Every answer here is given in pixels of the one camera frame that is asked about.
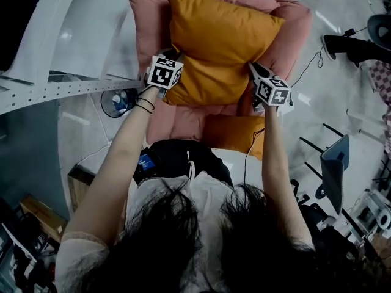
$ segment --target black bracelet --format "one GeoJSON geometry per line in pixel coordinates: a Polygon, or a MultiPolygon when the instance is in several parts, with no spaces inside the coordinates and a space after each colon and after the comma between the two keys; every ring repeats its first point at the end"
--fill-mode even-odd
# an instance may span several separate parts
{"type": "Polygon", "coordinates": [[[147,99],[143,99],[143,98],[137,98],[137,100],[139,101],[139,100],[142,100],[142,101],[145,101],[145,102],[148,102],[149,104],[151,104],[151,106],[152,106],[152,110],[154,110],[155,109],[155,106],[151,103],[151,102],[149,102],[147,99]]]}
{"type": "Polygon", "coordinates": [[[152,114],[150,110],[147,110],[144,106],[141,106],[140,104],[136,104],[136,106],[141,107],[142,109],[145,109],[149,114],[152,114]]]}

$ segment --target person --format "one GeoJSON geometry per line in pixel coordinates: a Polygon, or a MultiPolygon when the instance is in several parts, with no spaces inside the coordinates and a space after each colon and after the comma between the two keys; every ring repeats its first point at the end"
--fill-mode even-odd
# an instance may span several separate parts
{"type": "Polygon", "coordinates": [[[176,157],[182,175],[144,179],[129,191],[157,94],[150,87],[140,96],[67,225],[56,260],[57,290],[351,288],[338,282],[327,258],[313,248],[290,185],[274,107],[265,106],[263,190],[234,187],[205,145],[182,140],[176,148],[169,140],[158,148],[166,144],[169,152],[181,152],[176,157]],[[126,228],[116,241],[125,203],[126,228]]]}

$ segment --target black shorts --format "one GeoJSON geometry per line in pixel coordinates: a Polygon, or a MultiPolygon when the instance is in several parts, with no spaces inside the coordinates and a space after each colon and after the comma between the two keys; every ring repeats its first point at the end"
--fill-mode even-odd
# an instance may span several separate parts
{"type": "Polygon", "coordinates": [[[194,162],[195,175],[206,172],[214,179],[220,180],[233,187],[230,172],[221,159],[213,154],[211,148],[194,140],[162,140],[151,147],[163,163],[164,169],[158,177],[174,178],[189,175],[189,161],[194,162]]]}

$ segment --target pink cloth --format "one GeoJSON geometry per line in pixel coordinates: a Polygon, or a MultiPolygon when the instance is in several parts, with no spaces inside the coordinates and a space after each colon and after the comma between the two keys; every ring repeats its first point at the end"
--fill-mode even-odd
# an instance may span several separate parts
{"type": "MultiPolygon", "coordinates": [[[[287,79],[310,31],[310,9],[293,0],[222,0],[285,18],[276,39],[259,62],[275,74],[287,79]]],[[[144,74],[154,54],[171,48],[169,23],[171,9],[168,0],[130,0],[136,22],[137,55],[140,74],[144,74]]],[[[202,137],[208,114],[237,114],[238,105],[228,106],[170,106],[158,101],[151,117],[147,142],[164,139],[192,139],[202,137]]]]}

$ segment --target chair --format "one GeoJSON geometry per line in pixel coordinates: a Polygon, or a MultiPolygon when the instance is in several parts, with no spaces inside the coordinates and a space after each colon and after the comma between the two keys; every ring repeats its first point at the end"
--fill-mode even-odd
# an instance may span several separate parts
{"type": "MultiPolygon", "coordinates": [[[[294,0],[221,0],[243,7],[270,13],[286,22],[276,39],[261,56],[258,63],[272,69],[282,79],[291,74],[301,48],[309,35],[312,21],[311,10],[294,0]]],[[[139,74],[143,75],[152,56],[170,48],[171,9],[169,0],[130,0],[136,23],[137,58],[139,74]]],[[[215,106],[168,105],[161,99],[155,102],[147,142],[166,139],[202,140],[206,116],[223,114],[232,116],[253,115],[251,85],[236,104],[215,106]]]]}
{"type": "Polygon", "coordinates": [[[307,194],[302,196],[302,199],[299,200],[298,190],[299,183],[297,180],[292,179],[291,185],[293,188],[293,194],[296,197],[296,201],[298,202],[299,209],[303,216],[303,219],[310,230],[310,234],[312,237],[312,242],[316,249],[322,249],[325,247],[323,242],[321,230],[318,229],[318,224],[322,222],[326,226],[332,226],[335,222],[335,218],[332,216],[328,216],[323,209],[316,203],[309,205],[305,205],[304,203],[310,200],[310,197],[307,194]]]}
{"type": "Polygon", "coordinates": [[[371,41],[344,36],[324,35],[323,46],[327,56],[335,60],[336,53],[346,53],[357,67],[366,60],[391,63],[391,15],[373,15],[367,22],[371,41]]]}
{"type": "MultiPolygon", "coordinates": [[[[339,215],[342,213],[348,220],[348,222],[351,224],[353,229],[364,241],[365,255],[369,259],[377,259],[378,254],[373,248],[371,242],[369,242],[369,240],[367,239],[365,233],[356,224],[352,217],[350,217],[350,215],[342,208],[343,172],[349,167],[349,135],[343,135],[342,133],[327,124],[323,123],[323,126],[327,129],[330,129],[332,132],[336,133],[341,137],[340,140],[335,142],[326,150],[322,150],[320,147],[316,146],[312,142],[309,142],[307,139],[300,137],[300,140],[304,141],[306,144],[310,145],[321,153],[320,161],[323,175],[320,175],[316,169],[314,169],[310,164],[305,162],[306,166],[308,166],[308,168],[311,169],[314,174],[316,174],[320,179],[322,179],[322,185],[319,186],[315,196],[320,196],[320,198],[327,196],[330,199],[330,202],[333,205],[337,214],[339,215]]],[[[313,204],[311,206],[311,214],[313,214],[313,210],[319,212],[320,208],[317,206],[317,204],[313,204]]]]}
{"type": "Polygon", "coordinates": [[[341,139],[326,150],[322,150],[303,137],[300,137],[300,140],[321,153],[322,175],[307,162],[305,164],[322,180],[322,185],[316,191],[316,198],[321,199],[327,196],[339,215],[343,204],[343,172],[349,167],[349,135],[343,135],[327,124],[323,126],[339,135],[341,139]]]}

